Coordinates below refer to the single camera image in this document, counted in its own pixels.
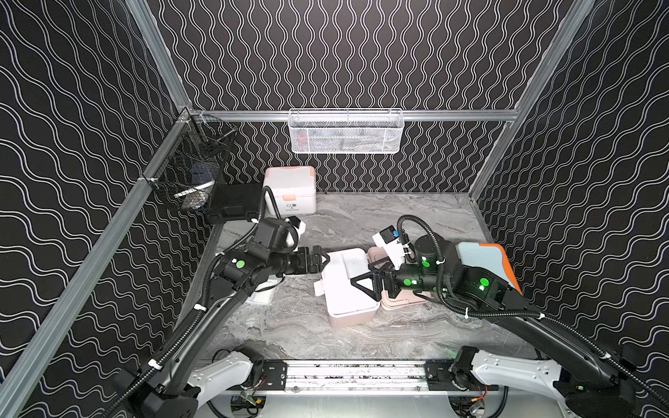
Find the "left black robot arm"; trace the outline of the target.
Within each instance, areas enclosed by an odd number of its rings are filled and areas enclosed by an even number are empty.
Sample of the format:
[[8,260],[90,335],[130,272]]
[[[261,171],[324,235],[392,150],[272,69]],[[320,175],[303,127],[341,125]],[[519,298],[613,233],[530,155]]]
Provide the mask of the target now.
[[272,189],[264,186],[252,229],[214,257],[186,320],[139,374],[124,375],[125,388],[102,415],[125,409],[136,417],[194,416],[205,390],[188,380],[222,325],[270,276],[320,273],[329,262],[321,247],[300,246],[297,227],[282,217]]

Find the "light blue first aid box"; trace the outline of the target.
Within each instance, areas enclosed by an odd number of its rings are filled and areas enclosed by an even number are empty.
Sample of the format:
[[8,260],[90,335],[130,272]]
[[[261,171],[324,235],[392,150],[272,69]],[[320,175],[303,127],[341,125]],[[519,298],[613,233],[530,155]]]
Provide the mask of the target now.
[[463,265],[472,268],[484,268],[506,280],[517,292],[522,293],[505,249],[500,245],[460,242],[456,244],[456,250]]

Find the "pink first aid box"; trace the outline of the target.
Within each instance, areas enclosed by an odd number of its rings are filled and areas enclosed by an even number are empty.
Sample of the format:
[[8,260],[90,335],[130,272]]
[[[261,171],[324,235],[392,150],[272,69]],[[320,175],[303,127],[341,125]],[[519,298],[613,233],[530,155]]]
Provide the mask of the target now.
[[407,289],[403,289],[395,299],[383,290],[381,301],[375,301],[350,284],[350,279],[369,271],[369,263],[380,261],[386,256],[381,247],[371,247],[367,252],[353,248],[329,253],[330,261],[322,271],[320,286],[321,293],[325,295],[331,327],[342,328],[371,322],[380,308],[390,311],[427,303]]

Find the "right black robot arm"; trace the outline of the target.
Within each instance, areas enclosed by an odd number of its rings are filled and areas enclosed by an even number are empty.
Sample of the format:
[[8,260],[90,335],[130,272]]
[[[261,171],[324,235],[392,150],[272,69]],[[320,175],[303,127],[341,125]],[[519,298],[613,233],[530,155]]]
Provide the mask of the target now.
[[624,350],[602,348],[528,301],[499,245],[454,243],[410,214],[373,240],[387,257],[351,279],[352,287],[375,301],[412,291],[465,319],[496,324],[546,356],[528,360],[463,347],[448,371],[456,387],[518,388],[552,398],[578,417],[632,417],[638,389],[668,406],[667,397],[634,374]]

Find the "white tray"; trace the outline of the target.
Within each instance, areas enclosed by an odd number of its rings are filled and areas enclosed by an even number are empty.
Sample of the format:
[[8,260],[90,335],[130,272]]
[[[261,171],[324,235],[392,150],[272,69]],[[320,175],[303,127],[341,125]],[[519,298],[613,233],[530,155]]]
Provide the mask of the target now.
[[369,273],[368,256],[361,248],[329,253],[329,264],[314,283],[316,297],[326,301],[329,324],[333,328],[371,322],[380,302],[354,287],[350,280]]

